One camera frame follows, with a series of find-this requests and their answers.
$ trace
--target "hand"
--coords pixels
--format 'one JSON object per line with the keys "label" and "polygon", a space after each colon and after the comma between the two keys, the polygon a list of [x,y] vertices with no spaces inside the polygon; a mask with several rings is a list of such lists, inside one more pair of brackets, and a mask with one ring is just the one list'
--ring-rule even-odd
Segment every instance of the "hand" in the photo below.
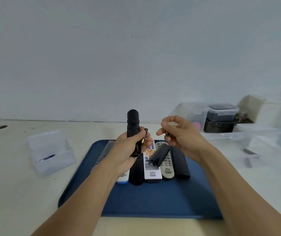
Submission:
{"label": "hand", "polygon": [[[132,137],[127,137],[127,132],[120,135],[115,144],[107,155],[107,159],[112,161],[112,164],[117,167],[118,174],[122,175],[131,169],[132,165],[136,161],[137,157],[131,157],[135,150],[135,144],[140,141],[145,136],[145,128],[140,127],[140,132]],[[150,133],[147,133],[147,138],[142,145],[141,152],[143,153],[146,149],[148,149],[152,143],[152,138],[150,137]]]}
{"label": "hand", "polygon": [[[176,122],[178,125],[171,126],[167,122]],[[170,136],[164,137],[169,146],[177,146],[186,156],[199,162],[201,153],[212,145],[194,127],[195,124],[198,123],[191,123],[179,116],[169,116],[162,119],[162,128],[156,134],[160,136],[169,132]]]}

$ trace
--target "white table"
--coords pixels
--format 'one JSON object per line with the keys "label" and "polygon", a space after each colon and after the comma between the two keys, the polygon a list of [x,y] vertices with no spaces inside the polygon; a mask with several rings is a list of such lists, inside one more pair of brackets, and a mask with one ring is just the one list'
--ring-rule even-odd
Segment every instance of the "white table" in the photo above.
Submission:
{"label": "white table", "polygon": [[[0,120],[0,235],[30,235],[57,202],[91,144],[115,139],[126,123]],[[143,124],[154,139],[159,124]],[[76,163],[45,178],[33,170],[27,136],[60,130],[74,148]],[[243,154],[231,140],[211,141],[227,158]],[[281,170],[240,169],[241,175],[281,213]],[[102,217],[94,235],[227,235],[223,220]]]}

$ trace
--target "gold and black battery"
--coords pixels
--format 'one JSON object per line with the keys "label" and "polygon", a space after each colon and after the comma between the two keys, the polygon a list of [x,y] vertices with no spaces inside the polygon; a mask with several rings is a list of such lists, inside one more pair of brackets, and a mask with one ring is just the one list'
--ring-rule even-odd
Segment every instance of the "gold and black battery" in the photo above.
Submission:
{"label": "gold and black battery", "polygon": [[143,139],[141,140],[141,144],[143,144],[145,142],[146,136],[147,136],[147,132],[148,132],[148,128],[145,128],[145,136],[143,137]]}

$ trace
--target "left hand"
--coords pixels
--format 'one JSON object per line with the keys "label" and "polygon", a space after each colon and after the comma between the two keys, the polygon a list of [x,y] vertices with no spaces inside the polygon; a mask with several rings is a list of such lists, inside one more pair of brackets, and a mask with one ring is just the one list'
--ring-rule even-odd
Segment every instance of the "left hand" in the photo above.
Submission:
{"label": "left hand", "polygon": [[[144,129],[144,127],[140,127],[140,132],[129,138],[127,137],[127,132],[120,135],[116,139],[112,150],[107,155],[106,158],[114,164],[119,175],[122,175],[131,169],[132,165],[136,161],[137,157],[131,157],[131,155],[135,150],[135,144],[145,136],[146,132]],[[152,141],[150,133],[147,132],[147,138],[142,145],[142,153],[150,147]]]}

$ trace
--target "forearm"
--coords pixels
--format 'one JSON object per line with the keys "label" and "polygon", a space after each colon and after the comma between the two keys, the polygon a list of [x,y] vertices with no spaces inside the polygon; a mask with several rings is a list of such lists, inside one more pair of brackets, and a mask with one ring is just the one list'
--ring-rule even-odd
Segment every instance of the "forearm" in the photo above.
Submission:
{"label": "forearm", "polygon": [[281,215],[211,146],[200,162],[232,235],[281,235]]}
{"label": "forearm", "polygon": [[32,236],[92,235],[118,177],[115,167],[104,159]]}

